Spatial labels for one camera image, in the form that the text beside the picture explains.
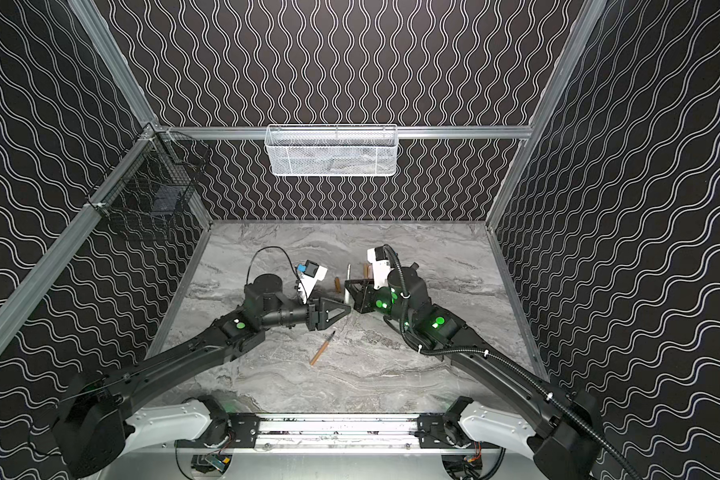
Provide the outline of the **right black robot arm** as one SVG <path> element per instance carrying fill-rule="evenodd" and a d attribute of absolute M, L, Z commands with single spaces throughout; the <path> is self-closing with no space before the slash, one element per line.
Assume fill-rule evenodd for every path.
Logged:
<path fill-rule="evenodd" d="M 549 479 L 589 479 L 604 450 L 602 416 L 593 395 L 554 386 L 497 350 L 465 320 L 434 303 L 415 269 L 397 272 L 390 284 L 377 288 L 371 279 L 348 280 L 345 290 L 356 311 L 372 311 L 422 356 L 447 361 L 483 384 L 527 422 L 532 433 L 521 445 Z"/>

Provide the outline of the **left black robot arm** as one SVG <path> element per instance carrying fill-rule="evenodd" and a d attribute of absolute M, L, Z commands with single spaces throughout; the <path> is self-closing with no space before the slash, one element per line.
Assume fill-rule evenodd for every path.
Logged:
<path fill-rule="evenodd" d="M 247 354 L 267 330 L 296 325 L 327 330 L 350 311 L 331 297 L 290 298 L 279 276 L 262 274 L 245 286 L 240 306 L 189 340 L 139 364 L 77 374 L 51 423 L 70 474 L 86 477 L 112 463 L 136 432 L 126 423 L 129 417 L 189 378 Z"/>

